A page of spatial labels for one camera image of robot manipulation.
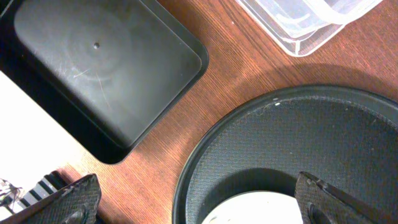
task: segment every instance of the wood grain surface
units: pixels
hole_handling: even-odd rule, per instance
[[[185,161],[201,137],[240,104],[279,88],[353,86],[398,101],[398,1],[384,0],[315,53],[285,54],[234,0],[159,0],[208,49],[210,65],[120,164],[81,159],[59,171],[70,181],[96,173],[107,223],[171,223]]]

